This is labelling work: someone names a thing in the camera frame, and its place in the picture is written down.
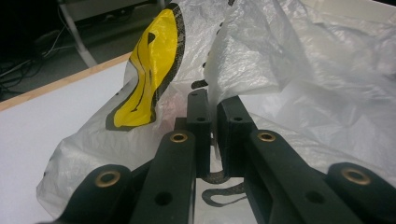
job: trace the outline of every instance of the wrinkled plastic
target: wrinkled plastic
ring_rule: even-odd
[[[348,155],[396,186],[395,60],[395,26],[293,0],[236,1],[205,78],[212,105],[246,95],[250,113],[325,146],[303,155],[314,168]],[[329,151],[345,156],[316,161]]]
[[[37,199],[58,217],[74,190],[95,168],[120,164],[133,170],[151,160],[165,133],[173,130],[176,117],[186,117],[191,84],[204,79],[203,64],[216,37],[227,1],[173,1],[182,12],[186,43],[178,71],[155,106],[156,120],[129,132],[110,131],[106,117],[128,98],[138,82],[136,69],[127,63],[127,84],[110,99],[81,129],[56,147],[37,187]]]
[[[62,213],[96,167],[133,170],[152,159],[175,118],[186,116],[191,84],[202,79],[212,105],[244,95],[257,126],[280,133],[321,172],[351,161],[396,186],[396,27],[320,13],[297,0],[174,2],[183,13],[185,50],[156,104],[157,119],[129,132],[106,129],[106,116],[137,83],[128,63],[129,81],[119,94],[55,149],[37,187],[50,214]],[[213,156],[214,167],[219,169],[219,158]],[[247,200],[214,208],[201,198],[205,189],[241,181],[213,186],[197,180],[195,223],[255,223]]]

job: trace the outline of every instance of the cable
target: cable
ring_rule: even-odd
[[[4,80],[4,81],[0,82],[0,87],[5,89],[5,90],[7,90],[7,91],[9,91],[9,88],[15,87],[18,84],[20,84],[23,81],[24,78],[34,77],[35,75],[37,75],[38,72],[41,70],[43,65],[44,65],[44,60],[41,60],[39,65],[38,65],[38,67],[37,67],[37,69],[33,72],[32,75],[29,75],[29,72],[33,68],[33,63],[30,63],[29,65],[27,65],[28,67],[27,67],[26,70],[23,70],[23,68],[21,68],[21,76],[20,77],[14,77],[14,78],[11,78],[11,79],[8,79],[8,80]],[[15,83],[13,83],[13,84],[11,84],[9,86],[6,86],[5,84],[9,83],[9,82],[15,82]]]
[[[59,48],[56,48],[56,49],[52,49],[51,51],[55,51],[55,50],[58,50],[58,49],[70,49],[70,48],[74,48],[75,46],[73,46],[73,45],[70,45],[70,46],[64,46],[64,47],[59,47]]]
[[[3,83],[0,82],[0,91],[1,91],[2,89],[6,90],[6,91],[9,91],[8,87],[5,86]]]
[[[61,16],[61,8],[60,7],[58,7],[58,18],[61,21],[61,23],[64,25],[64,27],[66,27],[67,32],[71,35],[69,26],[66,24],[66,22],[64,21],[64,19]]]
[[[49,60],[49,59],[55,57],[55,56],[61,51],[61,49],[63,49],[63,48],[66,49],[66,48],[73,48],[73,47],[74,47],[74,46],[65,46],[65,47],[62,47],[63,43],[64,43],[64,34],[61,35],[60,39],[58,40],[58,43],[56,44],[56,45],[58,45],[58,46],[60,46],[60,47],[59,47],[59,48],[53,49],[52,52],[50,53],[50,55],[48,55],[45,59],[46,59],[46,60]]]
[[[13,72],[13,71],[15,71],[15,70],[21,68],[24,64],[29,63],[30,61],[31,61],[31,60],[27,60],[27,61],[24,62],[24,63],[20,63],[20,64],[16,65],[15,67],[13,67],[13,68],[9,69],[8,71],[6,71],[5,73],[1,74],[0,77],[3,77],[3,76],[5,76],[5,75],[7,75],[7,74],[9,74],[9,73],[11,73],[11,72]]]
[[[50,50],[47,51],[47,53],[45,53],[45,54],[43,55],[44,58],[47,57],[47,56],[49,56],[49,54],[54,50],[55,45],[56,45],[56,42],[58,42],[59,36],[61,36],[61,34],[62,34],[62,32],[64,31],[65,28],[66,28],[66,26],[64,26],[64,28],[62,28],[61,32],[59,32],[59,34],[56,36],[55,41],[53,42],[53,45],[52,45],[52,47],[50,48]]]
[[[2,74],[4,72],[8,71],[9,69],[15,67],[15,63],[12,62],[12,61],[9,61],[8,63],[7,62],[3,62],[2,65],[4,65],[4,64],[5,64],[5,66],[0,66],[0,74]]]

